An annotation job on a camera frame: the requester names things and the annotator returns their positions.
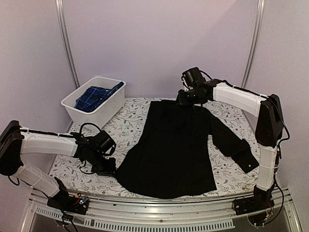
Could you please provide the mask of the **black long sleeve shirt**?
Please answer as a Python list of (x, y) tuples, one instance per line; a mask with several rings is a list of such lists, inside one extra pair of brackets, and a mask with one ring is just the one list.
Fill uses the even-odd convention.
[(142, 135), (116, 172), (126, 190), (172, 199), (216, 190), (208, 139), (245, 173), (258, 167), (249, 143), (208, 109), (152, 101)]

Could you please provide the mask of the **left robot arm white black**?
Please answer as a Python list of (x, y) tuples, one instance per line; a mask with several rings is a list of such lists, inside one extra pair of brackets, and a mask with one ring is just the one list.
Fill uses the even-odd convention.
[(103, 130), (94, 136), (85, 136), (81, 131), (61, 134), (31, 130), (12, 120), (0, 136), (0, 173), (24, 181), (52, 198), (60, 209), (67, 210), (72, 200), (64, 184), (29, 164), (22, 155), (65, 155), (91, 164), (94, 174), (114, 176), (116, 161), (111, 155), (115, 148), (115, 141)]

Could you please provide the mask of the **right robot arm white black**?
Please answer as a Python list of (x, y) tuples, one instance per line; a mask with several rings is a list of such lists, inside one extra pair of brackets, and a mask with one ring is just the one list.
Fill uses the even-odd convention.
[(179, 90), (178, 100), (182, 105), (205, 104), (216, 101), (234, 106), (254, 116), (255, 139), (260, 150), (259, 174), (250, 199), (254, 211), (268, 203), (276, 185), (276, 174), (281, 159), (282, 134), (287, 130), (283, 120), (280, 99), (277, 95), (264, 95), (239, 88), (226, 80), (181, 78), (184, 90)]

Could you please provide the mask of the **floral patterned tablecloth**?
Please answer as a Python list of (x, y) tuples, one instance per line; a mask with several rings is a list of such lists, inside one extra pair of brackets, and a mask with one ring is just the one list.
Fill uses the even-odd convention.
[[(116, 151), (113, 157), (119, 166), (125, 155), (139, 140), (147, 118), (152, 98), (126, 98), (123, 108), (103, 127), (115, 140)], [(204, 104), (215, 117), (219, 118), (239, 138), (245, 139), (253, 156), (259, 160), (260, 150), (255, 135), (244, 113), (228, 104), (210, 101)], [(203, 193), (201, 198), (221, 197), (227, 195), (252, 192), (258, 179), (259, 169), (255, 168), (244, 173), (231, 159), (225, 157), (208, 138), (211, 170), (214, 176), (216, 190)], [(90, 195), (108, 195), (117, 197), (138, 198), (140, 195), (123, 188), (115, 178), (91, 174), (91, 165), (83, 165), (79, 159), (64, 155), (56, 155), (49, 171), (51, 177), (60, 179), (70, 191), (87, 192)]]

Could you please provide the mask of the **white plastic bin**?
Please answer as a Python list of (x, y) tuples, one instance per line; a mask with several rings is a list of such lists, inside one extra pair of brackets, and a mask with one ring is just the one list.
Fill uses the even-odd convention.
[(125, 86), (125, 81), (93, 77), (66, 96), (61, 105), (74, 123), (103, 127), (124, 106)]

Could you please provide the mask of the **blue plaid shirt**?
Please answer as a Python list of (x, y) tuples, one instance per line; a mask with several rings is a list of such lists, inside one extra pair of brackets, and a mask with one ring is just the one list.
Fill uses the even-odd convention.
[(91, 86), (75, 101), (74, 108), (86, 113), (93, 112), (123, 85), (124, 82), (119, 82), (112, 88)]

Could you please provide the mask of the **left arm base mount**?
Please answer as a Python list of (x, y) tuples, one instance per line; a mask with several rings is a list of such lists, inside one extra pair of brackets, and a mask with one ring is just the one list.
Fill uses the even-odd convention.
[(86, 215), (89, 198), (80, 193), (69, 195), (65, 187), (60, 187), (59, 192), (48, 199), (47, 205), (62, 211)]

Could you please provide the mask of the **right aluminium corner post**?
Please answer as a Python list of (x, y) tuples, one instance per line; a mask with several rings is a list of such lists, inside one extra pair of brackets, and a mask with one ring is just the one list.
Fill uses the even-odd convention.
[(243, 76), (242, 83), (241, 83), (242, 88), (245, 88), (247, 86), (249, 78), (250, 78), (250, 73), (252, 70), (255, 53), (257, 50), (257, 46), (258, 46), (259, 36), (261, 32), (261, 27), (263, 23), (264, 9), (265, 9), (265, 0), (258, 0), (256, 16), (255, 16), (255, 23), (253, 27), (252, 41), (250, 45), (250, 50), (249, 50), (249, 55), (247, 59), (244, 76)]

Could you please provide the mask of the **aluminium corner post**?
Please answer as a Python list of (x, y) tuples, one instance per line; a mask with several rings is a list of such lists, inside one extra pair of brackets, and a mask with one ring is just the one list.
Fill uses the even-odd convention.
[(255, 16), (255, 23), (253, 27), (252, 41), (250, 45), (250, 50), (249, 50), (249, 55), (247, 59), (244, 76), (243, 76), (242, 83), (241, 83), (242, 88), (245, 88), (247, 86), (249, 78), (250, 78), (250, 73), (252, 70), (255, 53), (257, 50), (257, 46), (258, 46), (259, 36), (261, 32), (261, 27), (263, 23), (264, 9), (265, 9), (265, 0), (258, 0), (256, 16)]
[(60, 28), (60, 34), (61, 34), (61, 38), (62, 38), (62, 42), (64, 46), (66, 59), (68, 62), (69, 71), (71, 74), (73, 85), (77, 89), (80, 86), (80, 82), (78, 79), (78, 75), (77, 75), (77, 71), (75, 68), (74, 59), (73, 59), (73, 55), (72, 55), (72, 51), (70, 47), (70, 40), (69, 40), (69, 35), (68, 35), (68, 30), (67, 30), (67, 25), (66, 25), (66, 20), (65, 20), (63, 1), (55, 0), (55, 4), (56, 4), (56, 13), (57, 13), (57, 18), (58, 18), (58, 23), (59, 23), (59, 28)]

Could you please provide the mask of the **aluminium front rail frame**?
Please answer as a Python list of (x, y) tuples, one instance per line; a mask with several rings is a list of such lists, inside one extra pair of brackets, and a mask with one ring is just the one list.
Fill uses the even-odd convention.
[(301, 232), (303, 227), (287, 188), (272, 193), (274, 208), (265, 226), (251, 224), (264, 211), (237, 215), (234, 200), (250, 193), (226, 196), (151, 198), (89, 196), (85, 215), (71, 214), (71, 220), (47, 205), (47, 199), (33, 191), (28, 201), (23, 232)]

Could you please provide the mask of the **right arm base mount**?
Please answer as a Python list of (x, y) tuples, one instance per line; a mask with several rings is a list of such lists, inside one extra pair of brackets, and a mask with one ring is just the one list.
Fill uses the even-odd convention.
[(272, 209), (274, 201), (271, 193), (267, 191), (257, 191), (251, 197), (237, 197), (232, 202), (232, 209), (236, 215), (243, 215), (265, 209)]

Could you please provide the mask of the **left aluminium corner post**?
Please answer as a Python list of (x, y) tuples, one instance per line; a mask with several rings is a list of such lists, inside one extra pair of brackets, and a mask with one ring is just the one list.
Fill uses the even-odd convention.
[(73, 59), (73, 55), (72, 55), (72, 51), (70, 47), (70, 40), (69, 40), (69, 35), (68, 35), (68, 30), (67, 30), (67, 25), (66, 25), (66, 20), (65, 20), (63, 1), (55, 0), (55, 4), (56, 4), (56, 13), (57, 13), (57, 18), (58, 18), (58, 23), (59, 23), (59, 28), (60, 28), (60, 34), (61, 34), (61, 38), (62, 38), (62, 42), (64, 46), (66, 59), (68, 62), (69, 71), (71, 74), (73, 85), (77, 89), (80, 86), (80, 82), (78, 79), (78, 75), (77, 75), (77, 71), (75, 68), (74, 59)]

